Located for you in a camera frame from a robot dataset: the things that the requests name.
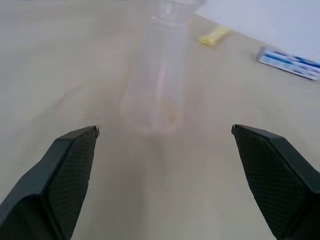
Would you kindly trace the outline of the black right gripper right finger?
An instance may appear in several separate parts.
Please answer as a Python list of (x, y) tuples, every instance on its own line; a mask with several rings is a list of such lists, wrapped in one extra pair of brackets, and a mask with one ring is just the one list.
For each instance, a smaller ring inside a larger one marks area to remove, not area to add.
[(248, 186), (276, 240), (320, 240), (320, 172), (282, 136), (235, 124)]

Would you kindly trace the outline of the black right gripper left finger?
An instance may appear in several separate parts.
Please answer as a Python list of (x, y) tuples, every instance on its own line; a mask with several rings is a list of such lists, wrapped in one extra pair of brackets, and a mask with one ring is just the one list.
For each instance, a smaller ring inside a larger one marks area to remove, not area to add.
[(0, 203), (0, 240), (71, 240), (99, 134), (89, 126), (52, 143)]

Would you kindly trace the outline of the clear plastic bottle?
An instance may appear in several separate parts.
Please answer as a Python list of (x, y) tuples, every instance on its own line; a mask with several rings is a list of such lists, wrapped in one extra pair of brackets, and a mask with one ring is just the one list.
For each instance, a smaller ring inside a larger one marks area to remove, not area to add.
[(182, 122), (189, 24), (205, 2), (147, 0), (139, 55), (121, 107), (133, 128), (165, 133)]

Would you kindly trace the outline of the blue and white box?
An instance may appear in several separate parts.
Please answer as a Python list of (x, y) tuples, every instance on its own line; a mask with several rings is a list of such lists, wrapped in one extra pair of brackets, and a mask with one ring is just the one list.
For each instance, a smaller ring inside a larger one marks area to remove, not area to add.
[(320, 81), (320, 63), (300, 56), (262, 47), (256, 61), (312, 81)]

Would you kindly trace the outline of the yellow packet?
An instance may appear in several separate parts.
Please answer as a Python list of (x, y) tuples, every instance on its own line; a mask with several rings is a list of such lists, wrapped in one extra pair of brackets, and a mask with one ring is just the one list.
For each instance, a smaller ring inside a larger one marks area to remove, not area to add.
[(206, 46), (215, 46), (218, 41), (231, 33), (231, 30), (225, 26), (217, 25), (208, 34), (200, 36), (197, 41)]

